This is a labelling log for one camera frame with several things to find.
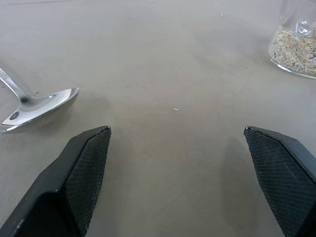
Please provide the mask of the silver metal spoon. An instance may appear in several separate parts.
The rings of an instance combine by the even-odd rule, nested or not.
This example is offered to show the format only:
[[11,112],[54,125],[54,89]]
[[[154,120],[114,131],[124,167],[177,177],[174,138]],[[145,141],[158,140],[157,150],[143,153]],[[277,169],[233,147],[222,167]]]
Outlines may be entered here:
[[0,68],[0,80],[19,100],[17,109],[0,124],[0,133],[12,131],[39,119],[73,100],[79,94],[79,88],[72,88],[45,96],[31,96],[21,89],[2,68]]

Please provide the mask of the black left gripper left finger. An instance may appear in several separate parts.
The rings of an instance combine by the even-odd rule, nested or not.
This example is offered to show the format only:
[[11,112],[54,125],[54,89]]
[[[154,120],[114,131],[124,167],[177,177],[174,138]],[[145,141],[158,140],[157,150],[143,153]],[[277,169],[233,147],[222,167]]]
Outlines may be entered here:
[[101,126],[71,138],[29,187],[0,228],[0,237],[85,237],[110,137],[110,126]]

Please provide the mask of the clear glass jar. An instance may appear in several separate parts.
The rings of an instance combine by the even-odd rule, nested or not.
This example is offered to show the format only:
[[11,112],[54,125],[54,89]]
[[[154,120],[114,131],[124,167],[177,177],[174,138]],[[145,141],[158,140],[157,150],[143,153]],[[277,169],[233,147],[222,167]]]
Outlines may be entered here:
[[316,0],[282,0],[279,28],[268,48],[279,68],[316,79]]

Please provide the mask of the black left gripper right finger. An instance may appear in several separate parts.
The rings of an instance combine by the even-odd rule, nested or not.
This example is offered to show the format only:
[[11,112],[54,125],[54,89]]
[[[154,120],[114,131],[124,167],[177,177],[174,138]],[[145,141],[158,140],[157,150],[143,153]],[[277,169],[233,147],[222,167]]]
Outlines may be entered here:
[[261,190],[285,237],[316,237],[316,157],[298,140],[247,126]]

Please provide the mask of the beige granular material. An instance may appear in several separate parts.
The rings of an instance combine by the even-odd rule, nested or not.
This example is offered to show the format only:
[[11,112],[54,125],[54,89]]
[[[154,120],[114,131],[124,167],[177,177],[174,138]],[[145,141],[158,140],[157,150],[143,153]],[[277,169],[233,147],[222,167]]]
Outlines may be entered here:
[[309,36],[300,36],[279,27],[268,53],[286,70],[316,78],[316,29]]

